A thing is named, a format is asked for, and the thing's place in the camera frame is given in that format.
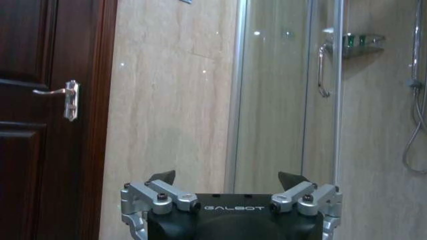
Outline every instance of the door panel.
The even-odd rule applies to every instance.
[[[318,184],[332,184],[335,179],[335,153],[338,136],[338,111],[340,96],[340,32],[343,23],[338,8],[342,0],[314,0],[310,29],[310,63],[306,106],[306,133],[303,152],[303,175]],[[319,51],[323,57],[323,87],[330,96],[320,94]]]
[[[32,235],[37,212],[44,125],[0,122],[0,226],[8,236],[27,239]]]
[[[47,86],[55,0],[4,0],[0,10],[0,78]]]

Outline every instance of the door frame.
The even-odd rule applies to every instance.
[[[92,0],[93,26],[89,100],[83,111],[81,199],[77,236],[99,239],[103,201],[104,158],[107,143],[111,76],[113,64],[117,0]]]

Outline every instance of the shower shelf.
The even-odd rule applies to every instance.
[[[386,37],[376,34],[346,34],[343,36],[343,59],[352,59],[364,55],[376,54],[384,51],[383,44]],[[327,50],[332,52],[332,44],[328,41]]]

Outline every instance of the logo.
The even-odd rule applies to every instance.
[[[265,207],[264,206],[205,206],[204,210],[208,211],[261,211]]]

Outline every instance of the door lever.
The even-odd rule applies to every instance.
[[[80,84],[76,80],[71,80],[65,82],[65,88],[55,91],[40,91],[35,89],[32,92],[37,95],[45,96],[65,94],[64,118],[72,122],[77,118],[79,113],[79,88]]]

